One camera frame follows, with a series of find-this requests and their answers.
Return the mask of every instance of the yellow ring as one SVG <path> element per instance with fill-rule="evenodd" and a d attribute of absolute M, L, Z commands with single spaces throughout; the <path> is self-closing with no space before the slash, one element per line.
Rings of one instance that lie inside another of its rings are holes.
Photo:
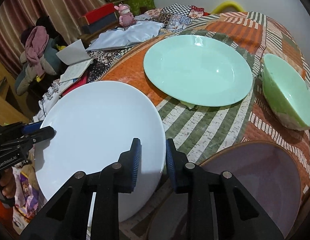
<path fill-rule="evenodd" d="M 225 1 L 225 2 L 221 3 L 219 6 L 217 6 L 212 11 L 212 14 L 221 13 L 227 7 L 234 7 L 236 9 L 236 11 L 244 12 L 243 7 L 240 6 L 238 3 L 234 2 L 234 1 Z"/>

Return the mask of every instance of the green bowl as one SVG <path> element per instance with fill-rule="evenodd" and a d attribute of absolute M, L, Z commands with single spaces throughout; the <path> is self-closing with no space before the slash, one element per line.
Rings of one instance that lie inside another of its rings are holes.
<path fill-rule="evenodd" d="M 273 54 L 264 56 L 263 93 L 283 126 L 310 129 L 310 89 L 290 64 Z"/>

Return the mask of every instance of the white plate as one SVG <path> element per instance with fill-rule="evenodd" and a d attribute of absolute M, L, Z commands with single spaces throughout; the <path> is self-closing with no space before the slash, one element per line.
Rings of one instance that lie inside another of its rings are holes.
<path fill-rule="evenodd" d="M 155 106 L 138 89 L 115 81 L 76 88 L 50 110 L 42 127 L 48 125 L 56 135 L 36 144 L 35 155 L 37 179 L 47 200 L 75 172 L 90 174 L 116 162 L 135 137 L 142 144 L 140 170 L 134 192 L 118 196 L 119 221 L 151 197 L 164 167 L 165 132 Z"/>

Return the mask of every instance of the human hand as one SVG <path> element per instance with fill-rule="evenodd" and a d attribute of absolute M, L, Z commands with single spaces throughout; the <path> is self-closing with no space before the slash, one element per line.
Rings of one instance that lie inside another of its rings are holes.
<path fill-rule="evenodd" d="M 13 168 L 9 168 L 2 173 L 0 179 L 1 187 L 4 187 L 2 194 L 6 198 L 13 198 L 16 193 L 16 181 L 13 175 Z"/>

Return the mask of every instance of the stuffed toy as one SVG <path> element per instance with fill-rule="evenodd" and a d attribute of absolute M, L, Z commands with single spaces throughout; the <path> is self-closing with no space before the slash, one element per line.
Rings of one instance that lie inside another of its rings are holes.
<path fill-rule="evenodd" d="M 114 6 L 114 8 L 119 13 L 119 24 L 122 27 L 129 27 L 134 25 L 136 21 L 134 20 L 133 14 L 130 12 L 130 7 L 127 4 L 119 4 L 119 6 Z"/>

